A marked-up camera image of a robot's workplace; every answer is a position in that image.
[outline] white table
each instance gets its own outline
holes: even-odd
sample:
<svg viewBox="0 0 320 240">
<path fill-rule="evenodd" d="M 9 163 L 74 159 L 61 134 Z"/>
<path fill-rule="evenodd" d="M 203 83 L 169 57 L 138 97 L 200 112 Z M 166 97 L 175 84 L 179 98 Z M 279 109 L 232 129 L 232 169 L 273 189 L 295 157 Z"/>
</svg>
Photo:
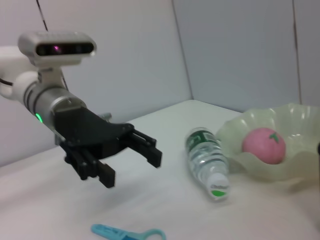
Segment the white table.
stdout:
<svg viewBox="0 0 320 240">
<path fill-rule="evenodd" d="M 113 189 L 96 178 L 81 181 L 58 147 L 2 167 L 0 239 L 102 240 L 90 231 L 101 223 L 134 232 L 159 228 L 168 240 L 319 240 L 318 185 L 299 189 L 235 174 L 229 199 L 212 203 L 191 178 L 187 132 L 216 132 L 238 115 L 190 100 L 133 120 L 158 140 L 162 167 L 125 150 L 104 160 L 117 173 Z"/>
</svg>

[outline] cable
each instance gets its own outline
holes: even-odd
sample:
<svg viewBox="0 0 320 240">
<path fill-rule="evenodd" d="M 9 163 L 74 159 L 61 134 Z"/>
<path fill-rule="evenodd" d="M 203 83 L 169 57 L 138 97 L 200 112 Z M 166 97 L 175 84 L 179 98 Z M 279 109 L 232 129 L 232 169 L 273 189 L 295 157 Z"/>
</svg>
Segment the cable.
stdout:
<svg viewBox="0 0 320 240">
<path fill-rule="evenodd" d="M 12 83 L 12 82 L 9 82 L 9 81 L 6 81 L 6 80 L 3 80 L 2 78 L 0 78 L 0 83 L 5 84 L 5 85 L 8 85 L 8 86 L 12 86 L 12 85 L 13 85 L 13 83 Z"/>
<path fill-rule="evenodd" d="M 41 16 L 41 19 L 42 19 L 44 28 L 45 28 L 45 30 L 46 30 L 47 32 L 49 32 L 48 26 L 47 26 L 47 23 L 46 23 L 46 20 L 45 20 L 45 16 L 44 16 L 44 13 L 42 12 L 42 9 L 41 9 L 39 0 L 36 0 L 36 4 L 38 5 L 38 9 L 39 9 L 39 12 L 40 12 L 40 16 Z M 63 84 L 64 84 L 64 86 L 65 86 L 65 89 L 67 89 L 67 90 L 69 91 L 69 88 L 68 88 L 68 86 L 67 86 L 67 82 L 66 82 L 66 79 L 65 79 L 65 76 L 64 76 L 64 73 L 62 72 L 62 70 L 61 70 L 61 77 L 62 77 Z"/>
</svg>

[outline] black object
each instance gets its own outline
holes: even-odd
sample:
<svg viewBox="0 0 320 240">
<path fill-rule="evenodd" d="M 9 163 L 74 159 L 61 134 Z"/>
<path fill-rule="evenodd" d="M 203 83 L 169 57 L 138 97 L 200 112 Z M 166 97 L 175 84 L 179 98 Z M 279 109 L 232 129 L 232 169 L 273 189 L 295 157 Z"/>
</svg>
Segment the black object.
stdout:
<svg viewBox="0 0 320 240">
<path fill-rule="evenodd" d="M 90 54 L 95 49 L 91 42 L 83 43 L 60 43 L 60 44 L 39 44 L 35 52 L 39 56 L 56 56 L 56 55 L 76 55 Z"/>
<path fill-rule="evenodd" d="M 144 156 L 155 168 L 161 165 L 162 152 L 157 141 L 137 130 L 132 124 L 109 123 L 85 107 L 57 112 L 55 130 L 65 138 L 60 143 L 66 152 L 65 162 L 72 165 L 81 180 L 99 176 L 107 188 L 115 186 L 116 172 L 99 160 L 116 155 L 125 148 Z"/>
<path fill-rule="evenodd" d="M 319 174 L 320 174 L 320 143 L 318 145 L 318 154 L 319 154 Z"/>
<path fill-rule="evenodd" d="M 14 85 L 12 82 L 3 80 L 2 78 L 0 78 L 0 83 L 5 84 L 5 85 L 8 85 L 8 86 L 13 86 L 13 85 Z"/>
</svg>

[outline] green indicator light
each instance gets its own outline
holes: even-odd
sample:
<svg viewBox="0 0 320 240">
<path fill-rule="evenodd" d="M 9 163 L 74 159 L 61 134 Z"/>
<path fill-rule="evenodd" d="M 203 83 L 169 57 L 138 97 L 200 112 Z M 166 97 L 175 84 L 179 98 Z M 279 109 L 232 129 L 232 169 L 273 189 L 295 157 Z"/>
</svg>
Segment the green indicator light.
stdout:
<svg viewBox="0 0 320 240">
<path fill-rule="evenodd" d="M 222 197 L 222 196 L 226 195 L 226 192 L 218 191 L 218 190 L 213 190 L 213 191 L 211 191 L 211 193 L 216 197 Z"/>
<path fill-rule="evenodd" d="M 39 119 L 39 121 L 40 121 L 41 123 L 43 123 L 42 118 L 41 118 L 41 116 L 40 116 L 38 113 L 36 113 L 35 116 Z"/>
</svg>

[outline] camera lens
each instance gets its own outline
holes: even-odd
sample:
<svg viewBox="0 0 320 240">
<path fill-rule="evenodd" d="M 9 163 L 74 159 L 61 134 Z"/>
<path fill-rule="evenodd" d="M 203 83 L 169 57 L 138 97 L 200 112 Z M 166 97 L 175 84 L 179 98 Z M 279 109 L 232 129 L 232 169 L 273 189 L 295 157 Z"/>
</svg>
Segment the camera lens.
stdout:
<svg viewBox="0 0 320 240">
<path fill-rule="evenodd" d="M 75 52 L 77 54 L 82 54 L 83 50 L 82 50 L 82 46 L 80 44 L 75 46 Z"/>
<path fill-rule="evenodd" d="M 86 43 L 84 47 L 84 53 L 89 54 L 94 50 L 94 45 L 92 43 Z"/>
<path fill-rule="evenodd" d="M 38 46 L 36 48 L 36 54 L 38 54 L 39 56 L 45 56 L 47 55 L 47 50 L 45 46 Z"/>
<path fill-rule="evenodd" d="M 60 55 L 62 54 L 62 48 L 58 45 L 52 46 L 52 51 L 54 55 Z"/>
</svg>

